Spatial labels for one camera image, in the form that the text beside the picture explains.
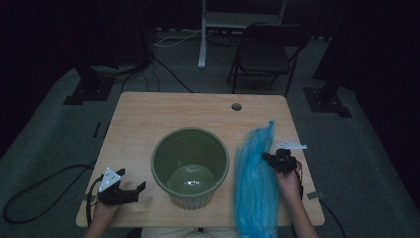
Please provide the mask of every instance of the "human hand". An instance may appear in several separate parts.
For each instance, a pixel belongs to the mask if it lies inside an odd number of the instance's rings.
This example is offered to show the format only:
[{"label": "human hand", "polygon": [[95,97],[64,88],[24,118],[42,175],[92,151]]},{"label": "human hand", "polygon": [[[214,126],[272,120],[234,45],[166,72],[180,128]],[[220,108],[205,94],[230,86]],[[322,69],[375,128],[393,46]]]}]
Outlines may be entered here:
[{"label": "human hand", "polygon": [[85,238],[102,237],[108,226],[111,224],[121,205],[105,205],[98,202],[95,205],[92,222],[85,234]]},{"label": "human hand", "polygon": [[102,202],[98,202],[95,205],[92,221],[102,221],[109,224],[120,210],[120,207],[121,205],[106,205]]},{"label": "human hand", "polygon": [[300,180],[299,172],[302,169],[302,164],[297,162],[297,168],[286,175],[275,172],[280,190],[284,198],[288,201],[298,199],[300,200]]}]

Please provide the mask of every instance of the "black cable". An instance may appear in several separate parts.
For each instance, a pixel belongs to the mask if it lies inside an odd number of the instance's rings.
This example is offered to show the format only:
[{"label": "black cable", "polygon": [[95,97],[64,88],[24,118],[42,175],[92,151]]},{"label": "black cable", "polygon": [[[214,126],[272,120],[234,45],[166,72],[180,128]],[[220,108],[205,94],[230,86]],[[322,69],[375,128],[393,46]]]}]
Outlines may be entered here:
[{"label": "black cable", "polygon": [[120,89],[120,93],[123,93],[124,92],[124,85],[126,85],[126,83],[127,83],[127,81],[133,76],[133,75],[135,75],[136,73],[138,73],[138,72],[140,72],[140,70],[134,70],[129,76],[127,76],[126,77],[126,79],[124,79],[124,81],[123,81],[123,85],[121,85],[121,89]]},{"label": "black cable", "polygon": [[129,69],[126,69],[126,70],[123,70],[123,71],[118,71],[118,72],[116,72],[115,76],[122,76],[122,75],[126,75],[126,74],[129,74],[129,73],[138,72],[138,71],[140,71],[140,68],[141,67],[139,65],[137,65],[135,67],[132,67],[132,68],[129,68]]},{"label": "black cable", "polygon": [[173,77],[175,77],[175,79],[185,88],[187,89],[189,92],[194,93],[191,89],[189,89],[176,75],[175,73],[173,73],[166,65],[164,65],[160,60],[156,59],[154,57],[154,60],[156,60],[158,63],[160,63],[160,65],[162,65],[164,68],[166,68],[166,70],[168,72],[170,72],[170,74],[172,74]]},{"label": "black cable", "polygon": [[[229,40],[229,44],[222,44],[222,43],[211,40],[213,38],[217,38],[217,36],[222,37],[222,39]],[[207,37],[207,42],[215,44],[215,45],[217,45],[219,47],[223,47],[223,48],[231,48],[231,47],[236,47],[238,45],[238,41],[235,39],[234,36],[229,36],[227,33],[224,33],[222,30],[218,31],[217,36],[212,35],[210,37]]]},{"label": "black cable", "polygon": [[145,79],[146,82],[146,91],[150,92],[149,90],[149,79],[142,73],[142,77]]},{"label": "black cable", "polygon": [[92,192],[93,192],[93,187],[95,187],[95,185],[97,183],[99,183],[100,181],[102,181],[102,179],[104,178],[103,175],[101,175],[99,178],[97,178],[92,186],[89,189],[89,192],[87,192],[87,198],[86,198],[86,220],[87,220],[87,226],[90,226],[90,223],[92,223],[92,215],[91,215],[91,211],[90,211],[90,206],[91,206],[91,198],[92,198]]},{"label": "black cable", "polygon": [[153,62],[151,62],[151,64],[152,64],[152,74],[157,79],[157,91],[160,92],[160,81],[158,80],[158,76],[155,74],[155,64]]},{"label": "black cable", "polygon": [[99,202],[101,202],[101,201],[98,200],[95,203],[91,204],[90,206],[94,206],[94,205],[98,204]]},{"label": "black cable", "polygon": [[342,224],[340,223],[339,219],[337,218],[337,216],[334,214],[334,212],[330,209],[330,207],[327,206],[327,204],[325,204],[325,202],[322,200],[322,198],[319,199],[319,201],[321,202],[321,204],[328,210],[328,212],[330,212],[330,214],[333,216],[334,220],[336,220],[337,225],[340,227],[340,230],[343,234],[344,238],[350,238],[350,236],[348,236],[346,234],[346,231],[344,230]]},{"label": "black cable", "polygon": [[[48,176],[47,178],[44,178],[41,181],[38,181],[38,182],[36,182],[36,183],[28,186],[27,188],[19,191],[18,193],[16,193],[15,195],[13,195],[11,198],[9,198],[9,200],[6,202],[6,205],[4,206],[4,209],[3,209],[3,219],[6,222],[8,222],[8,223],[17,224],[18,225],[18,224],[29,223],[29,222],[34,221],[34,220],[40,218],[41,216],[45,215],[47,212],[49,212],[62,199],[62,197],[65,195],[65,193],[69,191],[69,189],[76,183],[76,181],[87,170],[89,170],[89,169],[93,170],[92,165],[95,164],[95,162],[96,162],[96,160],[94,160],[88,166],[86,166],[86,165],[74,165],[74,166],[70,166],[70,167],[64,168],[64,169],[62,169],[62,170],[60,170],[60,171],[52,174],[51,176]],[[34,217],[31,217],[31,218],[25,219],[25,220],[13,220],[12,218],[9,217],[9,215],[8,215],[9,206],[11,205],[11,203],[13,201],[15,201],[17,198],[19,198],[22,194],[24,194],[25,192],[27,192],[29,190],[32,190],[32,189],[40,186],[41,184],[43,184],[47,180],[51,179],[52,177],[54,177],[54,176],[56,176],[56,175],[58,175],[58,174],[60,174],[62,172],[65,172],[65,171],[68,171],[68,170],[71,170],[71,169],[75,169],[75,168],[84,168],[84,170],[79,175],[77,175],[77,177],[69,184],[69,186],[58,196],[58,198],[46,210],[44,210],[43,212],[41,212],[40,214],[38,214],[38,215],[36,215]]]}]

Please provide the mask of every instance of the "blue plastic bag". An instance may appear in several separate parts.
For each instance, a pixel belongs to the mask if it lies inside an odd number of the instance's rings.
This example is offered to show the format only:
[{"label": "blue plastic bag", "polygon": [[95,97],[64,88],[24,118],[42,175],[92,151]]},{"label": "blue plastic bag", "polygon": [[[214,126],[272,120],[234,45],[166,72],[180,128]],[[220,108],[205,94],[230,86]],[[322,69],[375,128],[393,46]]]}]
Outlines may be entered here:
[{"label": "blue plastic bag", "polygon": [[235,221],[243,238],[276,238],[279,188],[262,159],[271,149],[274,122],[253,130],[238,149],[235,174]]}]

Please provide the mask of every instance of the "green plastic bucket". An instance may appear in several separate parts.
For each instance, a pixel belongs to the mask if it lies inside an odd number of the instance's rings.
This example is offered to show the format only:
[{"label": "green plastic bucket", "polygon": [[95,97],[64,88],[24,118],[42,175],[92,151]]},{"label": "green plastic bucket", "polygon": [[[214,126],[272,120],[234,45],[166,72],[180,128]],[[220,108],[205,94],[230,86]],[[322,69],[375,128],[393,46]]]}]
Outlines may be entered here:
[{"label": "green plastic bucket", "polygon": [[152,173],[172,201],[187,210],[207,205],[229,170],[223,142],[201,128],[181,128],[164,136],[152,155]]}]

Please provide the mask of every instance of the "chair leg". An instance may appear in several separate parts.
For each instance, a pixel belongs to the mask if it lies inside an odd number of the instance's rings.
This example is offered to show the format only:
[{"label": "chair leg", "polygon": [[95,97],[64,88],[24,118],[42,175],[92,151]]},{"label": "chair leg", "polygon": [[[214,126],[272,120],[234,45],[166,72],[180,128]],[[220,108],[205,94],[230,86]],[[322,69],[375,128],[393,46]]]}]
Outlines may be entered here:
[{"label": "chair leg", "polygon": [[236,65],[236,60],[234,59],[234,61],[232,62],[231,70],[229,71],[228,82],[231,81],[232,72],[234,71],[235,65]]},{"label": "chair leg", "polygon": [[269,84],[273,84],[275,82],[275,80],[280,76],[280,74],[276,75]]},{"label": "chair leg", "polygon": [[237,79],[238,79],[238,66],[235,65],[235,72],[234,72],[234,85],[232,86],[232,94],[235,94],[235,89],[236,89],[236,83],[237,83]]},{"label": "chair leg", "polygon": [[291,80],[292,80],[293,75],[294,75],[294,69],[296,68],[296,63],[297,63],[297,56],[294,58],[293,66],[291,67],[291,71],[290,71],[289,78],[288,78],[287,85],[286,85],[286,90],[284,91],[284,97],[287,97],[287,93],[288,93],[288,90],[289,90],[289,87],[290,87],[290,84],[291,84]]}]

